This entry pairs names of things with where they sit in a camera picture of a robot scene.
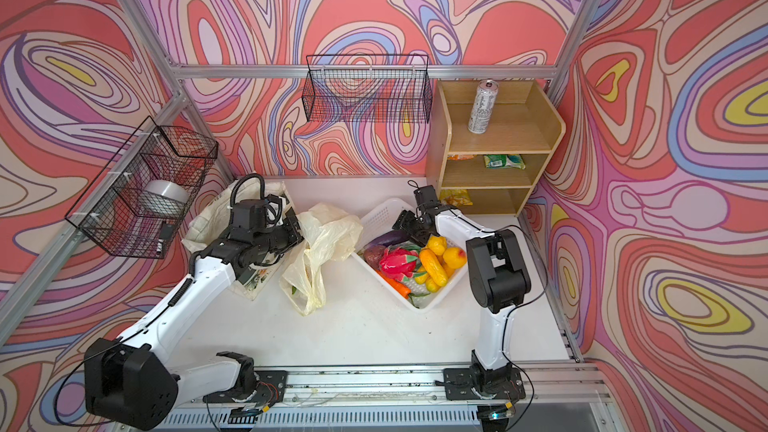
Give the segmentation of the white perforated plastic basket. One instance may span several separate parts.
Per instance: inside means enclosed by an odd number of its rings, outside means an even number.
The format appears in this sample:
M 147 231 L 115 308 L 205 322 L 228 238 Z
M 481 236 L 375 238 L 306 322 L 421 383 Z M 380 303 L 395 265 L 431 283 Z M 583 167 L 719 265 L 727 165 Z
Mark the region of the white perforated plastic basket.
M 395 223 L 397 217 L 402 211 L 412 211 L 413 207 L 409 206 L 405 201 L 399 198 L 388 199 L 377 207 L 373 208 L 362 219 L 363 231 L 360 234 L 358 243 L 356 245 L 356 254 L 352 256 L 357 263 L 359 263 L 364 270 L 371 274 L 374 279 L 389 292 L 397 302 L 399 302 L 406 309 L 420 314 L 427 314 L 435 309 L 445 297 L 455 288 L 455 286 L 467 276 L 468 266 L 463 265 L 449 278 L 447 285 L 442 287 L 435 293 L 428 293 L 426 287 L 423 284 L 417 284 L 413 280 L 404 278 L 405 286 L 407 286 L 414 296 L 413 301 L 405 298 L 400 292 L 396 291 L 394 287 L 388 284 L 388 282 L 379 275 L 378 271 L 369 266 L 363 258 L 364 247 L 367 246 L 376 237 L 391 232 L 392 225 Z

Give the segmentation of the toy dark red fruit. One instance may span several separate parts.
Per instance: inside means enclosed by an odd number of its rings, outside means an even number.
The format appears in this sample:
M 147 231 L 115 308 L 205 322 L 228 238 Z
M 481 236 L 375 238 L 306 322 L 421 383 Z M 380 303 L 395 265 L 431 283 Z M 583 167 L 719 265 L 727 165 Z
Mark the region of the toy dark red fruit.
M 372 269 L 378 271 L 380 269 L 380 262 L 388 252 L 388 248 L 383 245 L 370 245 L 363 251 L 363 260 Z

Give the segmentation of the toy yellow corn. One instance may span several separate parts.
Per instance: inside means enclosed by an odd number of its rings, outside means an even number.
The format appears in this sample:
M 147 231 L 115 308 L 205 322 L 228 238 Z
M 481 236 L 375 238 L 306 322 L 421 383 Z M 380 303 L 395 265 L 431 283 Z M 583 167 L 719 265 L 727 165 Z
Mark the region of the toy yellow corn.
M 419 253 L 419 259 L 421 265 L 437 286 L 444 287 L 448 283 L 448 274 L 432 250 L 429 248 L 422 249 Z

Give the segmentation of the toy carrot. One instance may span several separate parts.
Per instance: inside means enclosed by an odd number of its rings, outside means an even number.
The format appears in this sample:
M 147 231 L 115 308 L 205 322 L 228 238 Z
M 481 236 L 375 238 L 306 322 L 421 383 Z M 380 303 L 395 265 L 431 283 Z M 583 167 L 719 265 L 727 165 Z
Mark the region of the toy carrot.
M 400 296 L 402 296 L 404 299 L 408 300 L 411 296 L 411 289 L 408 288 L 406 285 L 402 284 L 401 282 L 394 280 L 390 277 L 388 277 L 386 274 L 383 274 L 381 272 L 378 273 L 378 275 L 393 289 L 395 290 Z

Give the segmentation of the leaf print canvas tote bag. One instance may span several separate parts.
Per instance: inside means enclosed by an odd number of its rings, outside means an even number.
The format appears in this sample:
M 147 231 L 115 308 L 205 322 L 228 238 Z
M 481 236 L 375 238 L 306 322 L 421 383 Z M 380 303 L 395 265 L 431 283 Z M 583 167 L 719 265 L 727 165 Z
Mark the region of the leaf print canvas tote bag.
M 254 300 L 302 241 L 285 183 L 251 173 L 193 219 L 182 244 L 191 252 L 188 275 L 202 274 L 202 260 L 220 259 L 234 271 L 233 290 Z

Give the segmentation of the green snack packet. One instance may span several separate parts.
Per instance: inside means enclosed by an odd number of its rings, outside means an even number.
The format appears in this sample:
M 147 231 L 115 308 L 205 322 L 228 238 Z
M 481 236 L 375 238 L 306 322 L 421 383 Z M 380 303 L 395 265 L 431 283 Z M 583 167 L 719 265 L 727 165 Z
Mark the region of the green snack packet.
M 483 162 L 488 169 L 526 169 L 523 158 L 518 154 L 487 154 L 483 156 Z

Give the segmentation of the white tape roll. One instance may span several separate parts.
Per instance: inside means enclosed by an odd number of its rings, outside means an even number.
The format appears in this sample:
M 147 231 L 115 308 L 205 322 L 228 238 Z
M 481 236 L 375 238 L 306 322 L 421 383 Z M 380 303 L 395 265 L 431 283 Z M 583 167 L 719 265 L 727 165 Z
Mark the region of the white tape roll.
M 139 197 L 139 204 L 147 213 L 157 217 L 173 218 L 182 214 L 189 193 L 182 186 L 167 180 L 150 181 Z

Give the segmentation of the toy pink dragon fruit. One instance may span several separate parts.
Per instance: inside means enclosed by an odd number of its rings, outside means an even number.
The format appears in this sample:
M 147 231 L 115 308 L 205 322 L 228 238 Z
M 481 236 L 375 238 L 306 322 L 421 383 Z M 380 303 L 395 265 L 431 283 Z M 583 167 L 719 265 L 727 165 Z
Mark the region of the toy pink dragon fruit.
M 412 277 L 419 266 L 419 254 L 415 250 L 395 248 L 389 250 L 379 261 L 379 272 L 387 278 L 401 281 Z

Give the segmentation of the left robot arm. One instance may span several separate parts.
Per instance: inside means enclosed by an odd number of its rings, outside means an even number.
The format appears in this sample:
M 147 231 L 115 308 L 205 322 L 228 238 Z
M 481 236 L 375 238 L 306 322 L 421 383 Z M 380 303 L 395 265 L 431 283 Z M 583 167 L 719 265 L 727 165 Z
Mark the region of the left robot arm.
M 225 230 L 190 259 L 185 277 L 148 313 L 114 339 L 84 354 L 84 404 L 102 422 L 149 431 L 178 405 L 204 396 L 246 402 L 259 376 L 251 357 L 223 351 L 202 363 L 167 362 L 187 330 L 232 285 L 277 264 L 303 240 L 285 196 L 269 194 L 230 205 Z

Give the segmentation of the toy yellow pear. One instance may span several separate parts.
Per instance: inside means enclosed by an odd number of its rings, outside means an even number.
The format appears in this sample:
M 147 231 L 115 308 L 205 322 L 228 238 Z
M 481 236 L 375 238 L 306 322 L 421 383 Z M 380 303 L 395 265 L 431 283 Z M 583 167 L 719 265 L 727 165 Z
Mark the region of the toy yellow pear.
M 467 256 L 463 249 L 449 247 L 442 254 L 441 260 L 446 267 L 455 271 L 461 269 L 467 263 Z

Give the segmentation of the cream plastic grocery bag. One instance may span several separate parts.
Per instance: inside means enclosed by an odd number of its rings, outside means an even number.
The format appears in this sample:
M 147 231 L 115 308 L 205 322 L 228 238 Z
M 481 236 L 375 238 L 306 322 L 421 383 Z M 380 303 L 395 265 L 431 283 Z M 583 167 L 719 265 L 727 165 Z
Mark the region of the cream plastic grocery bag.
M 286 257 L 279 285 L 294 309 L 308 316 L 327 302 L 323 266 L 356 251 L 363 225 L 358 216 L 327 203 L 301 212 L 298 219 L 303 241 Z

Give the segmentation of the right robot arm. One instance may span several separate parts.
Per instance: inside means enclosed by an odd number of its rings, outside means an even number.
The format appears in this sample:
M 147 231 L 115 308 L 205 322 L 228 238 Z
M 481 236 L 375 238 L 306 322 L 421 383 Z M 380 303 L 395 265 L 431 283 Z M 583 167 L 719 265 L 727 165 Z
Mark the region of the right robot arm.
M 446 368 L 437 384 L 450 401 L 505 400 L 526 397 L 524 371 L 507 352 L 514 314 L 529 303 L 532 280 L 522 250 L 524 233 L 515 225 L 486 228 L 457 208 L 442 203 L 432 186 L 416 185 L 416 208 L 400 214 L 394 224 L 421 243 L 444 237 L 463 248 L 472 296 L 482 308 L 479 336 L 470 365 Z

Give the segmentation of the wooden shelf unit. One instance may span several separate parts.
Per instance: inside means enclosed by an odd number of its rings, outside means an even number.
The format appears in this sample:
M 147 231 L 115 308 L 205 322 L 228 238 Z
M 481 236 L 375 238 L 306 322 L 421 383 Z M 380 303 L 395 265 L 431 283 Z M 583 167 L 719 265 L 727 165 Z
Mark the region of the wooden shelf unit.
M 425 176 L 436 191 L 466 189 L 472 206 L 466 214 L 522 212 L 566 126 L 538 82 L 502 81 L 490 124 L 483 134 L 468 130 L 478 84 L 442 81 L 435 87 Z M 488 169 L 483 156 L 518 154 L 525 170 Z

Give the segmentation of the toy purple eggplant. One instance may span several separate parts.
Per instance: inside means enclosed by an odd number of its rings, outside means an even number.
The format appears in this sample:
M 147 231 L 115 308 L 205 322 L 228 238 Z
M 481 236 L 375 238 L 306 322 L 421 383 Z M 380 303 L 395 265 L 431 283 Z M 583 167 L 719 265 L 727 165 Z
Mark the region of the toy purple eggplant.
M 406 231 L 390 230 L 372 239 L 370 242 L 368 242 L 366 245 L 363 246 L 363 249 L 368 249 L 370 247 L 375 247 L 375 246 L 390 247 L 392 245 L 397 245 L 397 244 L 406 242 L 409 239 L 410 239 L 410 236 Z

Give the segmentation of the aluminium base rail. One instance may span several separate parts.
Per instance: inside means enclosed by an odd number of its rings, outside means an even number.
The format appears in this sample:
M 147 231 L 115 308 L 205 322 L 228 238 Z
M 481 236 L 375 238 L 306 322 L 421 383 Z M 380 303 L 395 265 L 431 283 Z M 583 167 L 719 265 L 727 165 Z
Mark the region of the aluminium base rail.
M 466 427 L 477 431 L 624 431 L 602 374 L 533 363 L 480 388 L 465 364 L 262 368 L 245 387 L 131 399 L 130 431 Z

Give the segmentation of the yellow chips packet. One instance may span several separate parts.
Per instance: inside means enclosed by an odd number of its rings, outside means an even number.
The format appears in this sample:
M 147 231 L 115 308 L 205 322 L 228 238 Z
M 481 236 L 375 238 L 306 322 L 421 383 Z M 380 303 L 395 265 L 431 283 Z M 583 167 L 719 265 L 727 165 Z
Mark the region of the yellow chips packet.
M 443 189 L 439 194 L 440 200 L 453 207 L 468 207 L 473 205 L 473 201 L 466 189 Z

